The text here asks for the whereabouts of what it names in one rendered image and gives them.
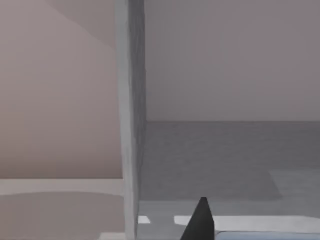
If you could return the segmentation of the light blue object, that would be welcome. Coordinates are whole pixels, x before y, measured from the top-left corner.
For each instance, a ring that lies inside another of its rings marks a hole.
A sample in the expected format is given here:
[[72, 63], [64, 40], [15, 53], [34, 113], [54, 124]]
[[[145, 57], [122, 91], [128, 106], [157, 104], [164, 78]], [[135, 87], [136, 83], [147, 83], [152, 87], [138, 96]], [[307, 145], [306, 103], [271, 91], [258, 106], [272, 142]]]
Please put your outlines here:
[[215, 240], [320, 240], [320, 233], [220, 232]]

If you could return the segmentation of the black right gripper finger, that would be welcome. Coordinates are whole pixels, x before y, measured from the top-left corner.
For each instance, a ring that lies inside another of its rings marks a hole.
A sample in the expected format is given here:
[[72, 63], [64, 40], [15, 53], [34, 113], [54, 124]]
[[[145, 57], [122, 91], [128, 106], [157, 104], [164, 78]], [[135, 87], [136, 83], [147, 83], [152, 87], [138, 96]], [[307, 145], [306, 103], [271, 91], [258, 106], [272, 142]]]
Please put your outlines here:
[[215, 222], [206, 197], [200, 198], [180, 240], [215, 240]]

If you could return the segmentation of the grey cabinet with dark inside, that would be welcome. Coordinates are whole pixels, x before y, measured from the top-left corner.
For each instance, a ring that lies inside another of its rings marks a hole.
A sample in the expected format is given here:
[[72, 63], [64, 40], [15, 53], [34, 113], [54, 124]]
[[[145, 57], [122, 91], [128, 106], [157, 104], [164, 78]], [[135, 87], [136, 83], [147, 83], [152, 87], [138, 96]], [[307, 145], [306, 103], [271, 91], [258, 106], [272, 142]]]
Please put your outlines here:
[[127, 225], [320, 231], [320, 0], [114, 0]]

